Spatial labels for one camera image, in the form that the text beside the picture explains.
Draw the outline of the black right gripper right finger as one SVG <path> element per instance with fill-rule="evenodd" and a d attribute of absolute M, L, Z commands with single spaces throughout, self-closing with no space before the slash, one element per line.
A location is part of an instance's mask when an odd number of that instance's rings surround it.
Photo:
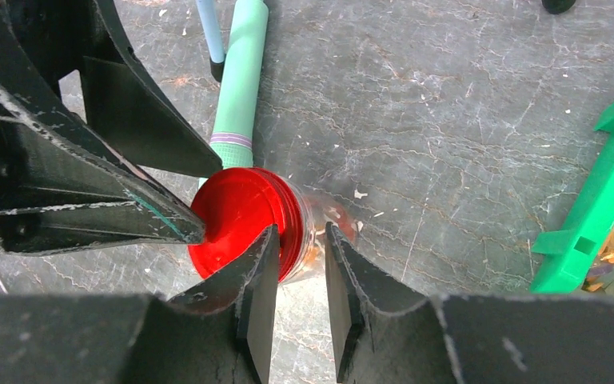
<path fill-rule="evenodd" d="M 426 296 L 325 235 L 339 383 L 614 383 L 614 298 Z"/>

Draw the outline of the red jar lid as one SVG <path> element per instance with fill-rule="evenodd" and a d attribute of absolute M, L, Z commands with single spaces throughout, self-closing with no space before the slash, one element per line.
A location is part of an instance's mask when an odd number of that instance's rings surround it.
<path fill-rule="evenodd" d="M 239 258 L 273 225 L 280 240 L 279 281 L 297 274 L 308 234 L 307 216 L 297 192 L 280 176 L 259 167 L 225 169 L 203 184 L 191 210 L 205 223 L 202 243 L 188 246 L 202 278 Z"/>

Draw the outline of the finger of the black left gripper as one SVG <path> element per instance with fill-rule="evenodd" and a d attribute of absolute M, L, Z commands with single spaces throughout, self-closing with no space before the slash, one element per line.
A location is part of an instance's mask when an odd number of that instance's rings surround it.
<path fill-rule="evenodd" d="M 202 220 L 69 112 L 37 75 L 0 78 L 0 254 L 192 244 Z"/>
<path fill-rule="evenodd" d="M 86 4 L 80 74 L 88 125 L 137 165 L 192 177 L 221 170 L 221 159 L 138 59 L 114 2 Z"/>

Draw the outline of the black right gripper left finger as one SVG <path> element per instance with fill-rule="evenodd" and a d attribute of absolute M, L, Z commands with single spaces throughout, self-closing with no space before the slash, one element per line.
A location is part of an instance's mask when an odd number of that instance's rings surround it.
<path fill-rule="evenodd" d="M 0 294 L 0 383 L 266 383 L 279 236 L 170 300 Z"/>

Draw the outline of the clear plastic jar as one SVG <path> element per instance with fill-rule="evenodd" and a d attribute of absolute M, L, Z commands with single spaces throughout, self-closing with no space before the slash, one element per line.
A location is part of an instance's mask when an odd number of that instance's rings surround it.
<path fill-rule="evenodd" d="M 314 278 L 325 271 L 325 230 L 329 222 L 338 226 L 352 244 L 360 231 L 358 221 L 327 194 L 307 191 L 291 182 L 288 185 L 297 198 L 304 233 L 297 260 L 281 281 L 284 284 Z"/>

